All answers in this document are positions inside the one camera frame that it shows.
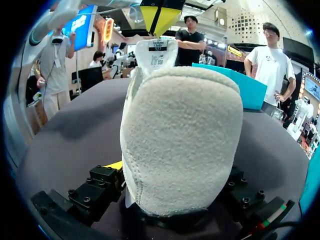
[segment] black hair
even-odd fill
[[[280,38],[280,32],[279,32],[279,29],[275,26],[275,25],[273,25],[272,23],[270,23],[270,22],[265,22],[264,24],[263,24],[263,32],[265,31],[265,30],[270,30],[270,31],[272,31],[272,32],[274,32],[277,36],[278,36],[278,38]]]
[[[185,16],[184,17],[184,23],[187,23],[188,18],[191,18],[193,21],[195,21],[196,23],[198,23],[198,19],[195,16]]]
[[[98,58],[101,58],[104,56],[104,53],[102,51],[96,51],[93,55],[93,61],[97,61]]]
[[[126,44],[125,42],[122,42],[122,43],[120,44],[119,49],[122,50],[122,49],[124,49],[126,46],[127,46],[127,44]]]

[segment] orange sign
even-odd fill
[[[105,21],[105,26],[104,26],[104,38],[103,40],[107,43],[111,40],[112,33],[114,30],[114,24],[115,21],[112,18],[108,18]]]

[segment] person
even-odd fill
[[[48,120],[71,101],[65,63],[66,57],[71,59],[75,54],[76,33],[67,37],[63,28],[61,25],[48,38],[34,71]]]
[[[93,55],[93,61],[89,65],[90,68],[102,68],[101,61],[103,60],[104,53],[102,51],[96,51]],[[111,79],[111,68],[102,71],[103,79]]]
[[[175,66],[198,64],[200,51],[206,48],[205,36],[197,32],[197,18],[195,16],[185,16],[184,23],[187,26],[187,30],[178,30],[175,34],[175,39],[179,45]]]
[[[278,48],[280,32],[272,23],[263,24],[263,33],[267,46],[257,46],[244,60],[244,69],[247,76],[251,77],[251,66],[257,65],[255,79],[267,86],[262,105],[262,110],[272,116],[277,107],[277,102],[285,102],[296,88],[296,77],[290,59]],[[289,79],[286,92],[280,91],[284,76]]]

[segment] table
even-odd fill
[[[55,189],[65,198],[79,187],[97,165],[121,160],[119,140],[125,96],[130,79],[103,81],[84,92],[56,114],[36,135],[17,170],[17,185],[24,198]],[[263,189],[266,201],[279,196],[296,204],[285,221],[297,221],[299,199],[308,170],[308,158],[281,125],[263,112],[245,111],[234,164],[248,182]],[[154,240],[196,240],[206,236],[233,239],[239,230],[221,204],[204,232],[179,235],[166,229],[146,227]],[[123,229],[119,204],[112,203],[92,228],[120,237]],[[284,235],[288,229],[278,230]]]

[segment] person in white shirt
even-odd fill
[[[247,76],[251,77],[251,66],[257,65],[255,79],[267,86],[262,105],[262,110],[272,116],[277,108],[278,101],[286,101],[296,89],[296,77],[290,59],[278,48],[280,33],[272,23],[263,24],[263,33],[267,46],[257,46],[244,60],[244,69]],[[284,76],[289,79],[286,92],[280,91]]]
[[[71,32],[67,37],[63,28],[61,25],[48,38],[34,71],[48,120],[70,102],[66,58],[71,59],[75,54],[76,33]]]
[[[96,51],[93,55],[93,61],[90,63],[88,68],[89,69],[99,68],[99,67],[102,68],[101,61],[103,60],[103,58],[104,58],[104,53],[102,51]],[[108,68],[107,70],[103,70],[102,71],[103,79],[111,79],[110,72],[111,72],[110,68]]]

